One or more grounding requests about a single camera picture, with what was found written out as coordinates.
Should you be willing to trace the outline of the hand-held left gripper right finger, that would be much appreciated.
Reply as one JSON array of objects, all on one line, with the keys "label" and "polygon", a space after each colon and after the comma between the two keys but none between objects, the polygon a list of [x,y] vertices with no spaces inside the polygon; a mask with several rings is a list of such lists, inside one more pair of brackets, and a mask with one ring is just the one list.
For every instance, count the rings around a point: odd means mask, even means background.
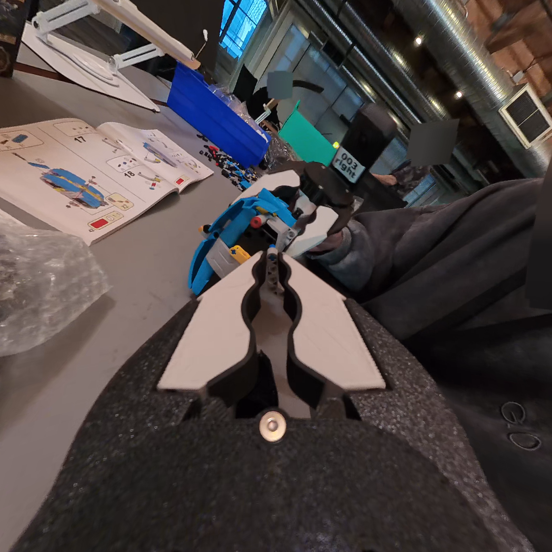
[{"label": "hand-held left gripper right finger", "polygon": [[286,376],[311,409],[326,397],[386,389],[346,298],[290,256],[278,255],[287,337]]}]

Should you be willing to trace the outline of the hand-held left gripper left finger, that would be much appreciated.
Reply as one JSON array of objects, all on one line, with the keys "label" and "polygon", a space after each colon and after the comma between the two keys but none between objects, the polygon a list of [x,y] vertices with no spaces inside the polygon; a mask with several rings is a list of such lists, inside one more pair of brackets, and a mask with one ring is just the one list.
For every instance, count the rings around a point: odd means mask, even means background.
[{"label": "hand-held left gripper left finger", "polygon": [[266,257],[254,254],[199,297],[158,390],[217,397],[227,407],[251,392],[258,378],[252,321],[260,310]]}]

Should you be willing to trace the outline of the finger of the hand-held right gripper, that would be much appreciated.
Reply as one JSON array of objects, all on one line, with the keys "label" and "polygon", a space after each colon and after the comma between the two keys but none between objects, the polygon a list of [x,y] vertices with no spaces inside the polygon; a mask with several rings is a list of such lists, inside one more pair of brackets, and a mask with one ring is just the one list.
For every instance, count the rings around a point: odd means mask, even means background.
[{"label": "finger of the hand-held right gripper", "polygon": [[314,212],[314,219],[309,219],[304,225],[303,232],[294,237],[285,248],[285,253],[297,258],[314,247],[320,245],[328,237],[329,231],[338,219],[338,214],[327,206],[319,206]]},{"label": "finger of the hand-held right gripper", "polygon": [[233,205],[248,197],[256,197],[263,189],[273,192],[282,186],[298,188],[300,186],[300,176],[291,169],[263,175],[246,188],[231,204]]}]

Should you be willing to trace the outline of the grey angled beam assembly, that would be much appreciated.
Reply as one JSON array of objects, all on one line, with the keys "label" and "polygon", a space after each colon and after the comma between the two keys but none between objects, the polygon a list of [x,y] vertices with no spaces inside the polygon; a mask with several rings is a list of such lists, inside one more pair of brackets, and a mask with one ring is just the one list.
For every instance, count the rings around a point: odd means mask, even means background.
[{"label": "grey angled beam assembly", "polygon": [[279,251],[275,245],[270,246],[266,252],[265,286],[272,295],[281,295],[284,292],[280,282]]}]

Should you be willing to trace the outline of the blue toy brick robot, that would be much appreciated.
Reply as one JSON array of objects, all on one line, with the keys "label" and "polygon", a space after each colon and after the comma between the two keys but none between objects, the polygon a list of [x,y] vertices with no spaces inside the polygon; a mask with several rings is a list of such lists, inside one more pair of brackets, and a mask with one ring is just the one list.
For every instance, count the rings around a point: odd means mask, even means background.
[{"label": "blue toy brick robot", "polygon": [[199,296],[258,252],[275,247],[283,252],[297,237],[303,211],[294,207],[299,188],[281,185],[239,197],[212,224],[200,228],[204,236],[189,270],[188,286]]}]

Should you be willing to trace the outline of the grey desk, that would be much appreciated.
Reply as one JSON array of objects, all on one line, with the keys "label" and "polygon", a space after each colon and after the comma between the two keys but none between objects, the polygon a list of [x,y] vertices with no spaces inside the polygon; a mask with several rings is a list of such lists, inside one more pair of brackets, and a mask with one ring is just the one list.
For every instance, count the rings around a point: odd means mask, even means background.
[{"label": "grey desk", "polygon": [[[159,129],[199,158],[198,131],[166,106],[168,87],[130,67],[125,76],[160,106],[154,113],[65,81],[22,45],[1,81],[1,127],[59,118],[93,126]],[[191,257],[211,222],[238,195],[219,170],[91,247],[111,289],[40,347],[1,358],[1,551],[24,531],[87,412],[135,351],[189,300]]]}]

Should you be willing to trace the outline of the white desk stand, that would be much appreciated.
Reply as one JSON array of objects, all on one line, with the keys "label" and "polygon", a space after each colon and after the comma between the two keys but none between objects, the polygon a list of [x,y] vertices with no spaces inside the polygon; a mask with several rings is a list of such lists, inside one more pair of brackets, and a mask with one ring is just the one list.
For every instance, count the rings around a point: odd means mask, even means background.
[{"label": "white desk stand", "polygon": [[[147,44],[111,56],[107,61],[54,36],[53,32],[101,10],[117,18],[143,38]],[[49,66],[86,89],[158,113],[157,105],[134,86],[122,68],[166,54],[192,70],[200,67],[194,53],[145,16],[130,1],[65,1],[40,11],[26,23],[22,42]]]}]

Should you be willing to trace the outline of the pile of loose brick pieces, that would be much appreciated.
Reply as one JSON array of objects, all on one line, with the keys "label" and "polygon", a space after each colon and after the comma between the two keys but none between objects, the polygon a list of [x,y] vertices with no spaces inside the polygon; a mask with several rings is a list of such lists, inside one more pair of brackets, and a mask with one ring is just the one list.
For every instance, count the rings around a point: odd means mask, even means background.
[{"label": "pile of loose brick pieces", "polygon": [[233,157],[212,144],[203,134],[196,134],[201,141],[199,155],[203,157],[214,169],[230,181],[239,191],[245,191],[255,183],[260,175],[253,167],[245,167],[238,163]]}]

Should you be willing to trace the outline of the teal upright panel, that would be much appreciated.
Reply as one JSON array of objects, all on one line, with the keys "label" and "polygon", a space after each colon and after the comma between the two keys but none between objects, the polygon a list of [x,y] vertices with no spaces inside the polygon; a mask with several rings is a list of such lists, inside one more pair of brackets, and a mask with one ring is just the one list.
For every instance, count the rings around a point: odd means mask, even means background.
[{"label": "teal upright panel", "polygon": [[304,162],[318,162],[329,167],[334,161],[337,150],[332,144],[299,112],[298,101],[279,131]]}]

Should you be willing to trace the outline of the blue storage bin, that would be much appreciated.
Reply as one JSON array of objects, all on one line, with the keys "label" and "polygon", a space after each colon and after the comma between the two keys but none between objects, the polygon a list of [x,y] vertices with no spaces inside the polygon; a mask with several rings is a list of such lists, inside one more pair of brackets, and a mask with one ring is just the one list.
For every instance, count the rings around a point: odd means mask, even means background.
[{"label": "blue storage bin", "polygon": [[270,135],[248,124],[209,89],[203,75],[180,62],[175,69],[167,105],[243,166],[258,166],[264,159]]}]

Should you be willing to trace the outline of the large paned window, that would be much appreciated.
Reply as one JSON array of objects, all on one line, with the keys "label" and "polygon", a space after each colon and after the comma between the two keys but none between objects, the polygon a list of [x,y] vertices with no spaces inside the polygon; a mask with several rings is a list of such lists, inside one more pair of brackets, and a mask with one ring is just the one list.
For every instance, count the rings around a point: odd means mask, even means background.
[{"label": "large paned window", "polygon": [[267,9],[267,1],[224,1],[218,43],[232,59],[242,57]]}]

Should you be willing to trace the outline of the black partition board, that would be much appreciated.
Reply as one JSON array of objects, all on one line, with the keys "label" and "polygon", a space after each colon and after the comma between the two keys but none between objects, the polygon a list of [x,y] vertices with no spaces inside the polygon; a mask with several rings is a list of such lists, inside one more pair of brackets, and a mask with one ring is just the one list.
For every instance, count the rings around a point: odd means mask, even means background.
[{"label": "black partition board", "polygon": [[[195,55],[199,53],[199,72],[211,83],[219,46],[220,26],[223,20],[224,1],[132,1],[137,8],[169,35],[180,41]],[[208,32],[204,44],[203,30]],[[122,24],[120,36],[124,38],[126,49],[130,51],[149,41]],[[156,77],[172,81],[177,62],[170,55],[157,57],[137,64]]]}]

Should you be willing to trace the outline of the white instruction booklet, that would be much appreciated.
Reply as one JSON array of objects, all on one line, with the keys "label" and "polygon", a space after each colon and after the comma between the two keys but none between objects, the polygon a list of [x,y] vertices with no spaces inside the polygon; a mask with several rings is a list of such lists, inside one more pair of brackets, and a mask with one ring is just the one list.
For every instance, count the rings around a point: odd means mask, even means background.
[{"label": "white instruction booklet", "polygon": [[1,129],[1,198],[87,245],[212,174],[157,129],[79,119]]}]

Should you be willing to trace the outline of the white air vent grille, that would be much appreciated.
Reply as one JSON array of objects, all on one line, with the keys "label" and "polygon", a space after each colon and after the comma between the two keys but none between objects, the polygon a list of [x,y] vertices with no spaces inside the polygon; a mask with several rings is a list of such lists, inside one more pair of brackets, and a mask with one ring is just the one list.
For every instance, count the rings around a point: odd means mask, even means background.
[{"label": "white air vent grille", "polygon": [[551,136],[551,115],[528,83],[514,86],[499,114],[525,149]]}]

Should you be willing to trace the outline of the dark robot kit box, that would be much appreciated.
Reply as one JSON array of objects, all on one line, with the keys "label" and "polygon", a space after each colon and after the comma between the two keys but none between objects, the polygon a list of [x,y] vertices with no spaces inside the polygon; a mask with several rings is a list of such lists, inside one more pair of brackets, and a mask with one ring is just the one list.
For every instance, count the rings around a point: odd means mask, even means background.
[{"label": "dark robot kit box", "polygon": [[1,1],[1,77],[11,78],[32,1]]}]

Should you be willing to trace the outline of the silver ventilation duct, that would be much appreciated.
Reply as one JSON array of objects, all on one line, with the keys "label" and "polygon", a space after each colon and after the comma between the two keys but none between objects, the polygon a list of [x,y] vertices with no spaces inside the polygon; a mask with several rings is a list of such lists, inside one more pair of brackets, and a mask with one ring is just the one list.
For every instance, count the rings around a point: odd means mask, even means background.
[{"label": "silver ventilation duct", "polygon": [[[443,119],[447,112],[432,94],[420,88],[405,53],[379,38],[351,1],[298,1],[343,53],[349,49],[365,56],[402,88],[406,101],[426,118]],[[514,84],[470,29],[456,1],[391,1],[405,19],[408,30],[417,31],[436,61],[475,115],[525,177],[539,177],[551,159],[547,140],[525,149],[504,122],[499,109],[513,95]]]}]

